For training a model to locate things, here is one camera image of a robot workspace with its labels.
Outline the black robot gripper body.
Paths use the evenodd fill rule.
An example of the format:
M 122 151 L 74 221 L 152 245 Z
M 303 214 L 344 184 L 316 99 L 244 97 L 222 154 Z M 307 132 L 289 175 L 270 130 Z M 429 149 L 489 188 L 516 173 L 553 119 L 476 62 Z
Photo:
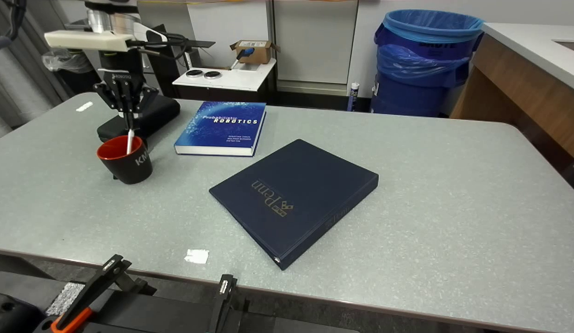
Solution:
M 100 82 L 96 84 L 98 92 L 111 92 L 115 93 L 124 84 L 129 86 L 131 93 L 141 90 L 141 79 L 126 69 L 100 69 Z

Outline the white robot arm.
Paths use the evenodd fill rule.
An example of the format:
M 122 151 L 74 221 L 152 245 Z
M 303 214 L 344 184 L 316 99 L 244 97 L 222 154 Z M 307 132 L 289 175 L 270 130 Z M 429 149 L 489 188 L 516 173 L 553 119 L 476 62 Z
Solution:
M 89 30 L 55 30 L 44 36 L 52 49 L 96 51 L 103 79 L 94 86 L 98 97 L 116 112 L 98 132 L 133 132 L 139 138 L 155 134 L 179 116 L 179 106 L 144 84 L 141 56 L 168 73 L 176 62 L 172 49 L 209 49 L 213 42 L 191 42 L 163 27 L 144 27 L 135 19 L 137 8 L 120 0 L 85 0 Z

